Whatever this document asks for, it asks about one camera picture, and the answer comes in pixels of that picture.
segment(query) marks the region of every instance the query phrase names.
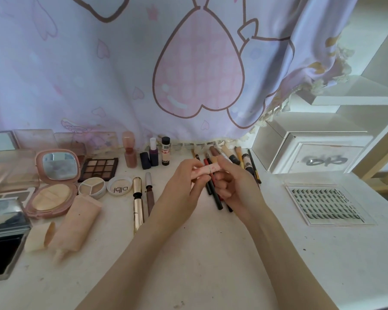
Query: person's left hand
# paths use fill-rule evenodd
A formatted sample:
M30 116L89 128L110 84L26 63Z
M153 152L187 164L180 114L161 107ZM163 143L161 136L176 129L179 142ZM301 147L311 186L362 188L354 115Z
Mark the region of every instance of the person's left hand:
M166 236L170 236L188 220L204 186L211 179L209 175L202 175L191 188L191 171L193 167L202 166L197 159L182 161L155 203L149 221L155 223L156 228Z

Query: brown outline drawing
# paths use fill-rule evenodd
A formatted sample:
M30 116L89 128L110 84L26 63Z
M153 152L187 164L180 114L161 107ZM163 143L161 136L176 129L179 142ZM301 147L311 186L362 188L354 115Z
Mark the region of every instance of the brown outline drawing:
M85 3L84 1L82 0L73 0L73 2L77 3L78 5L82 6L84 9L90 11L90 13L96 17L97 20L100 20L101 22L103 23L110 23L114 20L116 20L119 15L122 14L122 12L124 11L124 9L127 7L128 3L129 3L129 0L124 0L124 2L118 7L118 9L115 11L114 14L112 14L111 16L109 17L103 17L101 15L99 15L94 9L93 7L90 6L90 4L88 3Z
M229 107L231 107L233 104L235 104L238 100L238 98L241 96L242 92L243 92L243 87L244 87L244 67L243 67L243 62L242 62L242 59L240 58L240 53L237 49L237 46L233 40L233 37L231 36L230 32L228 31L228 29L226 28L226 26L224 26L224 24L222 23L222 21L217 17L217 15L214 14L214 12L210 9L207 8L207 5L208 5L208 2L210 0L206 0L206 3L204 4L203 6L203 10L205 10L206 12L208 12L219 24L220 26L224 29L224 31L227 33L228 37L230 38L230 41L234 47L234 49L236 50L236 53L237 53L237 57L239 59L239 62L240 62L240 66L242 68L242 74L243 74L243 83L242 83L242 88L240 89L240 92L239 92L239 95L236 97L236 99L228 106L224 107L224 108L221 108L221 109L210 109L206 106L204 106L203 104L201 104L200 108L198 109L198 111L194 114L194 115L191 115L191 116L180 116L180 115L176 115L176 114L173 114L169 111L167 111L166 109L164 109L158 102L156 96L155 96L155 75L157 73L157 68L160 64L160 61L164 55L164 52L166 51L166 49L168 48L169 44L171 43L171 40L173 39L173 37L175 36L175 34L178 32L178 30L181 28L181 26L185 23L185 21L190 17L191 14L193 14L195 11L198 11L198 10L201 10L201 6L198 6L197 5L197 2L196 0L192 0L193 2L193 5L194 5L194 8L192 10L190 10L185 16L184 18L178 23L178 25L176 26L176 28L173 30L173 32L171 33L170 37L168 38L165 46L163 47L161 53L160 53L160 56L158 57L158 60L157 60L157 63L155 64L155 68L154 68L154 74L152 76L152 94L154 96L154 100L155 100L155 103L160 107L161 110L163 110L164 112L168 113L168 114L171 114L173 116L176 116L176 117L179 117L181 119L191 119L195 116L198 115L198 113L200 113L201 109L206 109L206 110L209 110L209 111L212 111L212 112L218 112L218 111L223 111L223 110L228 110Z
M256 18L253 18L253 19L250 19L250 20L246 20L246 0L243 0L243 25L240 26L240 28L237 30L237 34L239 35L239 37L241 38L241 40L243 40L243 45L242 47L240 48L240 51L239 51L239 57L240 57L240 60L241 60L241 54L243 52L243 49L244 47L246 46L246 44L250 41L250 38L244 38L243 35L241 34L241 31L246 27L248 26L249 24L251 23L255 23L256 24L256 28L254 30L254 35L251 36L250 38L251 39L255 39L255 40L262 40L262 41L285 41L285 40L289 40L289 45L292 49L292 52L293 52L293 56L292 56L292 59L295 57L295 45L293 44L292 40L290 39L291 36L288 36L288 37L284 37L284 38L267 38L267 37L260 37L257 35L257 32L259 31L259 20L256 19ZM240 129L247 129L247 128L250 128L252 127L259 119L260 119L260 116L264 113L265 109L266 109L266 99L271 97L272 95L276 94L279 89L280 89L280 85L281 85L281 82L279 84L279 87L273 92L273 93L270 93L268 94L264 100L263 100L263 110L262 112L260 113L259 115L259 118L256 119L252 124L248 125L247 127L241 127L239 126L236 122L234 122L233 118L231 117L230 115L230 112L227 108L227 114L228 114L228 117L229 119L231 120L231 122L238 128Z

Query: mirror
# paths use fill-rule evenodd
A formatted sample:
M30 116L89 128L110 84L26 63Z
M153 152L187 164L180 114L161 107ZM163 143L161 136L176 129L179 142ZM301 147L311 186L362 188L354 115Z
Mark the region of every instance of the mirror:
M78 164L72 153L47 153L42 163L46 176L53 181L73 179L78 175Z

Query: forearm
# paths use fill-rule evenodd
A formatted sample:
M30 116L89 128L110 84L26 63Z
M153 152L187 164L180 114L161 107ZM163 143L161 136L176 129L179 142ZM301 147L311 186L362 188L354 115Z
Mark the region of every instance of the forearm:
M158 231L154 221L147 220L76 310L134 309L148 272L168 236Z
M271 209L264 203L248 224L272 283L280 310L338 310L300 257Z

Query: pink cosmetic tube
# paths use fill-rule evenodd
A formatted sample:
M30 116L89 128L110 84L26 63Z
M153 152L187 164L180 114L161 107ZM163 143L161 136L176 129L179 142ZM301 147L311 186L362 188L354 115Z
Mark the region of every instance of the pink cosmetic tube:
M220 167L220 165L218 165L218 163L206 165L206 166L200 167L198 169L194 169L191 172L191 179L196 179L202 175L218 172L220 170L221 170L221 167Z

